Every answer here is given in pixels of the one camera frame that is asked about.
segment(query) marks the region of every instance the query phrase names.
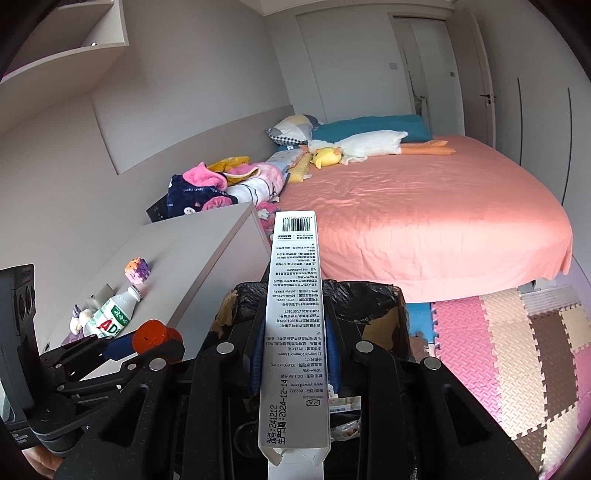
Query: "teal pillow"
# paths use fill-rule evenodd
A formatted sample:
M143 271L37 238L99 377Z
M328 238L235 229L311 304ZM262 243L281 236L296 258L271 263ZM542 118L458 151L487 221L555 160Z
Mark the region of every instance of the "teal pillow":
M312 132L312 138L337 143L351 135L378 130L408 132L408 136L402 139L402 143L433 140L422 117L418 115L362 116L351 120L340 120L331 124L319 125Z

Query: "beige foam tile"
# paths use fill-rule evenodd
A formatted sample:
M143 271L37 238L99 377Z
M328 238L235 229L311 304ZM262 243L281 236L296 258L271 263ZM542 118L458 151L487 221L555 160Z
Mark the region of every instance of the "beige foam tile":
M564 460L577 443L579 439L578 410L578 406L575 405L547 423L542 471L548 471L553 465Z
M489 325L496 353L501 425L515 439L545 422L544 376L528 320Z
M581 304L560 309L573 353L591 343L591 326Z
M482 295L480 299L484 304L485 317L489 325L527 320L523 300L516 288Z

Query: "blue foam tile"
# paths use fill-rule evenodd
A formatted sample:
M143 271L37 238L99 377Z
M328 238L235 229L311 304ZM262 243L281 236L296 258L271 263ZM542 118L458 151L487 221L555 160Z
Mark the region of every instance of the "blue foam tile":
M416 335L417 332L423 334L423 338L428 343L435 341L435 332L433 331L433 315L431 314L430 303L407 303L408 311L408 332L410 335Z

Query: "white bottle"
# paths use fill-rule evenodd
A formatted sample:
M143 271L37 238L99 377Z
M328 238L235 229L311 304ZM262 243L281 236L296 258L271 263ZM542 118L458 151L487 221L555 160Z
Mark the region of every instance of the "white bottle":
M99 338L117 336L131 321L135 305L141 301L142 295L135 285L127 291L111 297L93 315L84 329L85 335L98 335Z

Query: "pink bedsheet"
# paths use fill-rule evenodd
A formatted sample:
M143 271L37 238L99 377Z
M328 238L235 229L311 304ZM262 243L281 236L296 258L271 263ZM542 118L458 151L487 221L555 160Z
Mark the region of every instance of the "pink bedsheet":
M457 153L389 155L289 184L281 210L315 210L323 278L402 288L408 302L492 293L568 272L569 219L514 162L467 137Z

